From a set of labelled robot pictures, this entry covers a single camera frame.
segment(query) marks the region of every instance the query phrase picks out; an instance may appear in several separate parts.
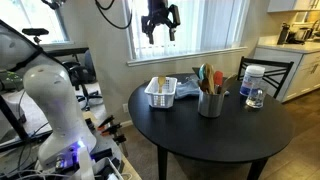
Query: round table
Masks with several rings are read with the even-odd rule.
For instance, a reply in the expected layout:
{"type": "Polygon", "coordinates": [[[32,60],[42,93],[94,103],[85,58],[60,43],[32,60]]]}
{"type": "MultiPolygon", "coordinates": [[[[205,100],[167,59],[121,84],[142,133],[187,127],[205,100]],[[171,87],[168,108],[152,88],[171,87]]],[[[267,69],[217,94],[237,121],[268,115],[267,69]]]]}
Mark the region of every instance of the round table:
{"type": "MultiPolygon", "coordinates": [[[[169,77],[184,83],[190,75],[169,77]]],[[[263,108],[247,106],[239,93],[240,82],[229,88],[215,119],[198,113],[198,97],[175,100],[169,109],[152,108],[144,93],[148,83],[131,94],[128,108],[135,127],[158,147],[159,179],[166,179],[168,151],[203,161],[252,162],[248,179],[258,179],[268,158],[293,137],[293,123],[283,105],[267,95],[263,108]]]]}

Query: baseboard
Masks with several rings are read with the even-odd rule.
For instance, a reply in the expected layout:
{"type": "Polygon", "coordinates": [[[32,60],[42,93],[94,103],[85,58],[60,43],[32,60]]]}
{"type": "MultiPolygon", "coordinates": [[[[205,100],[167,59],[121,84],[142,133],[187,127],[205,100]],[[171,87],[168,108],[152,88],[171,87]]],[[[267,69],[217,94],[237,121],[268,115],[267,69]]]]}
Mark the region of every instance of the baseboard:
{"type": "Polygon", "coordinates": [[[132,125],[133,125],[132,120],[124,121],[121,123],[122,127],[128,127],[128,126],[132,126],[132,125]]]}

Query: black chair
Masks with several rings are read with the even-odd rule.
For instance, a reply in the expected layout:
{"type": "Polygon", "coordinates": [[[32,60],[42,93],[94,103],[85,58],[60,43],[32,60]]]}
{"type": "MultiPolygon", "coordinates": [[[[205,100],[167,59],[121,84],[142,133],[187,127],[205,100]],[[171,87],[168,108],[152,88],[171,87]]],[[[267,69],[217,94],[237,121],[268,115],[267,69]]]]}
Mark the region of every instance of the black chair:
{"type": "Polygon", "coordinates": [[[88,93],[88,90],[85,86],[85,84],[94,83],[96,82],[96,76],[94,69],[92,70],[92,67],[86,67],[81,65],[81,63],[78,60],[77,54],[83,54],[86,53],[85,56],[85,65],[88,65],[88,61],[91,61],[91,56],[89,57],[87,55],[88,48],[76,48],[76,49],[63,49],[63,50],[54,50],[48,52],[49,55],[53,57],[59,57],[59,56],[67,56],[72,55],[75,57],[76,61],[65,61],[62,62],[63,66],[67,69],[70,77],[70,81],[72,86],[75,86],[75,89],[78,91],[81,86],[83,95],[76,95],[78,102],[85,101],[85,106],[82,108],[82,110],[90,111],[90,105],[89,100],[90,99],[102,99],[102,96],[99,95],[99,91],[94,91],[92,93],[88,93]]]}
{"type": "Polygon", "coordinates": [[[249,59],[242,56],[238,71],[238,81],[241,81],[243,79],[245,70],[251,64],[261,65],[266,68],[266,71],[262,79],[275,88],[273,98],[276,99],[292,68],[293,62],[274,62],[266,60],[249,59]]]}

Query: blue light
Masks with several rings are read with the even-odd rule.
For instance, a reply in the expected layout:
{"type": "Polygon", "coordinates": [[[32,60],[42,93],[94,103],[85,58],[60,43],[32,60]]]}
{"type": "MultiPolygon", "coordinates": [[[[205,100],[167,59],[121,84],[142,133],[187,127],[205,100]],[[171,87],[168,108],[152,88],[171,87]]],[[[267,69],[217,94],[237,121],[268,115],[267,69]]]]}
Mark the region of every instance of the blue light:
{"type": "Polygon", "coordinates": [[[78,146],[79,147],[85,147],[85,145],[83,144],[83,142],[81,140],[78,141],[78,146]]]}

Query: wooden floor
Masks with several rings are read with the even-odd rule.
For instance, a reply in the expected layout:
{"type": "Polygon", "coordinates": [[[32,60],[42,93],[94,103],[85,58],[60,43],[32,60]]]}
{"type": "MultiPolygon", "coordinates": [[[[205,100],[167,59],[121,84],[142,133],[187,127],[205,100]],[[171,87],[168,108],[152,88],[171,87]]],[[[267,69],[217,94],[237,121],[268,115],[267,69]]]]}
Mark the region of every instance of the wooden floor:
{"type": "MultiPolygon", "coordinates": [[[[295,137],[269,159],[260,179],[320,180],[320,90],[284,104],[295,122],[295,137]]],[[[133,126],[124,129],[131,162],[142,179],[157,179],[156,147],[133,126]]],[[[168,179],[246,179],[250,164],[224,165],[168,156],[168,179]]]]}

